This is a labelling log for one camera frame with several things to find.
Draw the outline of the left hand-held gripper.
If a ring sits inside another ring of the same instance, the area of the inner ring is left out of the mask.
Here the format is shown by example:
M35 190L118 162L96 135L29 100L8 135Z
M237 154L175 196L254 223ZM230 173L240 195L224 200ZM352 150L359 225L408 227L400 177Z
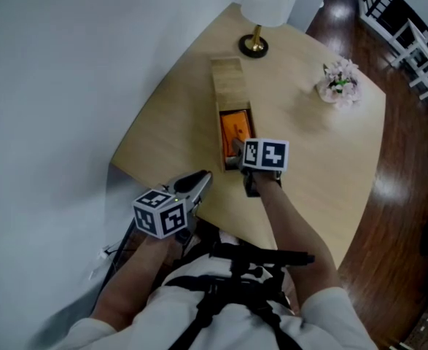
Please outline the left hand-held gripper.
M169 182L169 189L150 189L132 202L136 228L149 236L174 236L186 246L195 229L195 212L213 182L212 172L199 170Z

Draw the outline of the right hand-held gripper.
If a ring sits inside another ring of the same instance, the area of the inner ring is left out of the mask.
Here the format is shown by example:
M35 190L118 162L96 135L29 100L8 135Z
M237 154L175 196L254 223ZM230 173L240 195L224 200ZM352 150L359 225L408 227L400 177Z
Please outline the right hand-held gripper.
M281 186L281 175L287 170L289 142L285 140L249 138L245 142L232 140L232 148L238 158L238 170L243 174L244 189L249 198L258 198L253 173L272 173Z

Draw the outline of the orange box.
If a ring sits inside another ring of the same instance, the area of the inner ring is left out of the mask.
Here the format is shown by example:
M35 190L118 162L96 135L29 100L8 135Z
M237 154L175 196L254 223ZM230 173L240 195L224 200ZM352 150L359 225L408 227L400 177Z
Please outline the orange box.
M249 116L246 110L230 112L220 115L222 133L222 151L225 165L229 165L232 158L236 156L233 149L233 140L238 139L245 142L252 137L252 129L249 124Z

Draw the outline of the person's left forearm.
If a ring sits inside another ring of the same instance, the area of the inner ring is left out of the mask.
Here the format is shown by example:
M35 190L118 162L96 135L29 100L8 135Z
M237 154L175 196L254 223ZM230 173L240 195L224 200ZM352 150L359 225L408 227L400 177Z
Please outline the person's left forearm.
M121 331L147 303L152 285L175 238L148 236L110 279L97 299L90 317Z

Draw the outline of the person's right forearm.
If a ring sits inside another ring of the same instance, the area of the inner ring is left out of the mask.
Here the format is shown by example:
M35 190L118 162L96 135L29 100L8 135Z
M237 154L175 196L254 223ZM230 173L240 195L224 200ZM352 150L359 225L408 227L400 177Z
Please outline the person's right forearm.
M271 173L253 174L257 192L280 250L307 252L315 257L307 266L289 267L300 305L313 294L339 287L340 280L326 243L304 220Z

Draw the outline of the wooden box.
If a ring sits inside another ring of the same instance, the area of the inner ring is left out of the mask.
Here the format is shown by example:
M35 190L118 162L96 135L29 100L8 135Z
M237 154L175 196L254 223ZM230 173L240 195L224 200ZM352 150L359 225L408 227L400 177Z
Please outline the wooden box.
M224 155L223 155L223 151L222 151L222 133L221 133L221 125L220 125L220 115L221 114L227 114L230 112L237 112L240 110L246 110L247 114L249 116L249 124L250 124L251 129L252 129L252 138L256 138L257 134L256 134L256 130L254 127L254 118L252 115L251 104L249 102L249 107L247 109L246 108L240 108L240 109L233 109L233 110L221 110L217 101L214 103L214 105L216 108L215 116L216 116L216 124L217 124L217 137L218 137L218 142L219 142L220 169L222 172L233 171L233 170L236 170L238 168L238 164L237 164L238 158L235 156L234 158L231 159L229 165L225 165Z

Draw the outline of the wooden sliding box lid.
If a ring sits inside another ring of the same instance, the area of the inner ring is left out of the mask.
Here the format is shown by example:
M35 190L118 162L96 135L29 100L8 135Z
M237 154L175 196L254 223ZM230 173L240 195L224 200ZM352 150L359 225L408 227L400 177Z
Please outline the wooden sliding box lid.
M216 100L221 110L249 107L249 94L240 58L212 58L211 73Z

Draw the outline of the pale pink flower bouquet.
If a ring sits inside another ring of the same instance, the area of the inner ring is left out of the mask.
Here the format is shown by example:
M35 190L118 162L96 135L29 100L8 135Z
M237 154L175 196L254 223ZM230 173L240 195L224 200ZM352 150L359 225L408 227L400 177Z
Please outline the pale pink flower bouquet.
M347 108L361 101L359 67L349 59L341 58L323 65L323 77L315 88L320 99L338 108Z

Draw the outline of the white shade brass table lamp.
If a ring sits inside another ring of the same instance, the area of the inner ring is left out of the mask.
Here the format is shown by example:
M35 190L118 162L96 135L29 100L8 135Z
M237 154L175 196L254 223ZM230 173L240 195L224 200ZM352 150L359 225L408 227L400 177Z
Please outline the white shade brass table lamp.
M251 34L242 36L238 48L249 58L263 58L269 45L261 37L262 28L277 28L284 25L290 16L296 0L243 0L241 14L254 24Z

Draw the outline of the person's white shirt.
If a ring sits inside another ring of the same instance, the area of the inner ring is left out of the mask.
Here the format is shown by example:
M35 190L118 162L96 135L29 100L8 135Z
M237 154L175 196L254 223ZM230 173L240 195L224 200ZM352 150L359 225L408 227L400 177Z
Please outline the person's white shirt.
M164 284L150 296L132 324L118 332L96 319L79 320L59 350L168 350L194 320L202 292ZM302 350L378 350L346 291L323 289L310 296L295 316L271 304L280 328ZM229 304L201 330L189 350L279 350L272 328L245 306Z

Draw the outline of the black chest mount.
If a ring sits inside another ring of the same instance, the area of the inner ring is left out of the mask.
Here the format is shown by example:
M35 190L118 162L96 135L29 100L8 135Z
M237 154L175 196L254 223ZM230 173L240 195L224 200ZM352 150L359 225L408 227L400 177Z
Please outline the black chest mount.
M290 266L307 266L315 257L307 252L294 252L272 249L261 249L251 245L232 245L216 243L209 253L215 257L230 261L230 272L239 278L245 274L260 277L259 268L270 266L279 269Z

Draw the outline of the white wall socket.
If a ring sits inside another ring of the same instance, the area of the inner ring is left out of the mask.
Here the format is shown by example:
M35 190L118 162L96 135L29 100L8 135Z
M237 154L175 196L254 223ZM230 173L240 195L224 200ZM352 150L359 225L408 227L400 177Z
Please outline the white wall socket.
M109 255L107 253L107 249L101 248L98 251L98 254L90 264L90 272L88 276L89 281L92 280L96 275L98 275L99 271L105 266L108 257Z

